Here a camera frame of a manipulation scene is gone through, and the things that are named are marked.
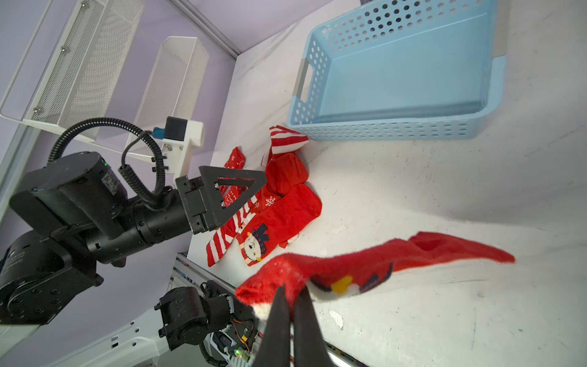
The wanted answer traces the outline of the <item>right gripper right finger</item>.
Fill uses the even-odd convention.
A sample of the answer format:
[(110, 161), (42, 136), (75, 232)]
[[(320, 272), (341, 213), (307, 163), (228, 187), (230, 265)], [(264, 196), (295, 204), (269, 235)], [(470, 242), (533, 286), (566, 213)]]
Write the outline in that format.
[(295, 302), (293, 331), (293, 357), (296, 367), (334, 366), (307, 287), (297, 296)]

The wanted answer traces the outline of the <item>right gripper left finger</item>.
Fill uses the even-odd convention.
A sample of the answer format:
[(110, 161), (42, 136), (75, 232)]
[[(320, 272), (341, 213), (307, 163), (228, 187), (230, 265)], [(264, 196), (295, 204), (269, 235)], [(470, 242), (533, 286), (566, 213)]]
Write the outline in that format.
[(285, 287), (276, 291), (254, 367), (290, 366), (290, 307)]

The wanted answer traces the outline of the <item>red snowman sock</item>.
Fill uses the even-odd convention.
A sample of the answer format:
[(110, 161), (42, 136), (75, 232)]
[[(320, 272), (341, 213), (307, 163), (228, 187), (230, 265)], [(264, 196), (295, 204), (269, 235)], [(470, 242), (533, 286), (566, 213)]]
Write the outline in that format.
[(395, 272), (454, 261), (484, 259), (514, 263), (509, 252), (471, 240), (437, 232), (419, 232), (408, 240), (393, 239), (382, 245), (329, 258), (286, 253), (273, 258), (236, 290), (237, 299), (267, 320), (280, 287), (293, 307), (304, 288), (319, 302), (366, 293)]
[(254, 213), (235, 237), (244, 262), (251, 267), (277, 247), (285, 248), (322, 211), (319, 197), (299, 184), (259, 214)]

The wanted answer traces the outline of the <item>light blue plastic basket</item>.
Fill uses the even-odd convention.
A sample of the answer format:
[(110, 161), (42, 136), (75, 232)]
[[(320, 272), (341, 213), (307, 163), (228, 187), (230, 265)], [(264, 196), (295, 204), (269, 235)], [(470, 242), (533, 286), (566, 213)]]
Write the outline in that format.
[(508, 1), (372, 1), (310, 32), (287, 125), (316, 141), (477, 136), (501, 104)]

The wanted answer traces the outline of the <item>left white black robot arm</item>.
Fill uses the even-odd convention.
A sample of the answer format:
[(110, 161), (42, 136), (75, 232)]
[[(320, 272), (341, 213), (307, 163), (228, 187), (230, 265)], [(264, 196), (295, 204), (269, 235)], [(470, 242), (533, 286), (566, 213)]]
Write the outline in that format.
[[(120, 128), (151, 150), (149, 189), (126, 161), (117, 171), (97, 152), (66, 154), (82, 132)], [(49, 324), (77, 295), (102, 284), (98, 264), (125, 266), (130, 255), (187, 232), (228, 223), (266, 184), (261, 171), (202, 166), (194, 179), (166, 183), (166, 157), (151, 134), (115, 118), (87, 119), (55, 142), (47, 165), (28, 172), (9, 206), (29, 226), (1, 262), (1, 322)]]

